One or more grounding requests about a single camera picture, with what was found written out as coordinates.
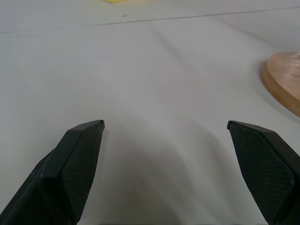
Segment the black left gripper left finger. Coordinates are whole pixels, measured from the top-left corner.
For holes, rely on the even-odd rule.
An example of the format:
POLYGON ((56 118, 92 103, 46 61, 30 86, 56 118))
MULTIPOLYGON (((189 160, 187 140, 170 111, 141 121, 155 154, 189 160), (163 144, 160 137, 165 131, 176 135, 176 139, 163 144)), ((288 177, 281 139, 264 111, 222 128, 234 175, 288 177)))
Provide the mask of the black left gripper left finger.
POLYGON ((69 129, 0 214, 0 225, 77 225, 94 181, 103 120, 69 129))

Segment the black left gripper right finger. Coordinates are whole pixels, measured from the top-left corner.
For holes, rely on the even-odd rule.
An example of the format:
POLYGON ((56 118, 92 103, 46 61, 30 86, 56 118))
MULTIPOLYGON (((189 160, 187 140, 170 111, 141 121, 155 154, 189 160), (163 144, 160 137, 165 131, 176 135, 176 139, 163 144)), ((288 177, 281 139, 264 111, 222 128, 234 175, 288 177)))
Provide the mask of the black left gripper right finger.
POLYGON ((300 225, 300 156, 274 131, 227 124, 242 177, 269 225, 300 225))

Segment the round wooden board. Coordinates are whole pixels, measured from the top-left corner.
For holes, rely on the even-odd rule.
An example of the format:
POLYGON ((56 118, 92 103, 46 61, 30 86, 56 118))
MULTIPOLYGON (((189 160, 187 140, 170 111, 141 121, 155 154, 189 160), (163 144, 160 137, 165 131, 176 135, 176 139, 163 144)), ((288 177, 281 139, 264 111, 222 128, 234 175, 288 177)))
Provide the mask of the round wooden board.
POLYGON ((272 55, 262 66, 261 81, 287 110, 300 117, 300 52, 272 55))

